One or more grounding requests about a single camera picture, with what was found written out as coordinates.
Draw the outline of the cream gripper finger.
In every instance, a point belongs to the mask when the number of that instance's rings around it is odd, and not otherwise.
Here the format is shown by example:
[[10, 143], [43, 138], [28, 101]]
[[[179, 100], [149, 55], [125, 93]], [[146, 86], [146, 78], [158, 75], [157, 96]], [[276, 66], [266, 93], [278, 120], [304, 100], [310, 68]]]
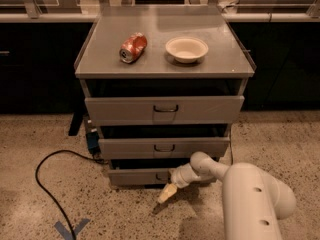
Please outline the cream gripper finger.
[[176, 192], [177, 192], [177, 186], [175, 184], [173, 183], [166, 184], [163, 190], [161, 191], [157, 199], [157, 202], [159, 204], [166, 202], [170, 197], [175, 195]]

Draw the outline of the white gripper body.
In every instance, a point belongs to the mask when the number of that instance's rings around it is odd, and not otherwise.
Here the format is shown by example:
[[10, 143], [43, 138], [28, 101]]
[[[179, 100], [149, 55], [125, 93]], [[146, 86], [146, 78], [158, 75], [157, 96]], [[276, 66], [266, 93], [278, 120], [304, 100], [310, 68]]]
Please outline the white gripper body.
[[170, 173], [171, 182], [180, 189], [185, 188], [200, 179], [199, 175], [189, 163], [171, 169]]

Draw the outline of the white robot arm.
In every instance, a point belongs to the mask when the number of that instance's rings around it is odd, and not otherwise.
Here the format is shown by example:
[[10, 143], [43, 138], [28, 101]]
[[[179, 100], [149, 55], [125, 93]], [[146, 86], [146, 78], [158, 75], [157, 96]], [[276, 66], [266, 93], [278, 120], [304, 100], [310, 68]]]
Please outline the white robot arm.
[[166, 202], [193, 182], [212, 178], [222, 183], [225, 240], [283, 240], [278, 222], [294, 213], [295, 194], [287, 184], [249, 163], [227, 166], [195, 152], [189, 163], [171, 170], [171, 182], [158, 202]]

